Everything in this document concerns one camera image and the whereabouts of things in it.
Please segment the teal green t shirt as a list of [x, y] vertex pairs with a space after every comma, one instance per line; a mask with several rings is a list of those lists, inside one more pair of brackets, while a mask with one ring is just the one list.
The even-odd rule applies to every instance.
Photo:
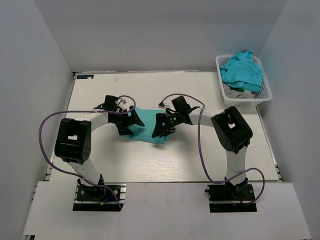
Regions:
[[133, 135], [123, 135], [122, 137], [132, 141], [140, 141], [151, 144], [164, 144], [170, 139], [170, 135], [152, 138], [152, 133], [156, 125], [156, 114], [163, 113], [163, 110], [135, 108], [138, 117], [144, 123], [144, 126], [132, 125], [129, 129]]

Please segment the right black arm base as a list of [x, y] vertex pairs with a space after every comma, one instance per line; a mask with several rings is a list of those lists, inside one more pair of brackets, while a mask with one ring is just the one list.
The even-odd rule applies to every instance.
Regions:
[[235, 196], [226, 185], [208, 185], [204, 192], [208, 196], [210, 213], [253, 213], [257, 212], [252, 184], [248, 184]]

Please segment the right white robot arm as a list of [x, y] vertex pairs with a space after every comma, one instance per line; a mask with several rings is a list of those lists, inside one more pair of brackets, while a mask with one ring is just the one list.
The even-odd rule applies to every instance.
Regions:
[[204, 105], [191, 107], [185, 99], [186, 96], [179, 94], [171, 101], [174, 110], [164, 101], [159, 103], [158, 107], [164, 112], [155, 115], [155, 127], [151, 137], [169, 136], [180, 124], [197, 125], [199, 134], [201, 126], [214, 128], [221, 146], [226, 151], [227, 170], [224, 180], [209, 181], [214, 184], [225, 184], [226, 195], [236, 200], [243, 195], [244, 188], [248, 185], [246, 153], [253, 131], [236, 107], [230, 106], [221, 113], [216, 113], [207, 110]]

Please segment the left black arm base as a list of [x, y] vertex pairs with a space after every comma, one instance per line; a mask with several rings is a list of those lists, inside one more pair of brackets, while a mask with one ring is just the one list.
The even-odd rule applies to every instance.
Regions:
[[85, 185], [77, 180], [75, 196], [73, 201], [74, 212], [120, 212], [114, 194], [120, 206], [123, 207], [126, 198], [126, 183], [105, 183], [113, 193], [105, 187]]

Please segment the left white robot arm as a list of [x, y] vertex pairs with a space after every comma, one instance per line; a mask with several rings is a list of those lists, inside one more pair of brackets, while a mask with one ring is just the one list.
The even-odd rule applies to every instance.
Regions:
[[134, 106], [125, 108], [122, 97], [106, 95], [104, 102], [82, 117], [63, 118], [60, 122], [54, 153], [68, 163], [80, 178], [80, 184], [89, 186], [88, 193], [99, 200], [105, 196], [103, 176], [90, 159], [92, 132], [106, 124], [114, 124], [120, 136], [133, 136], [133, 125], [144, 127]]

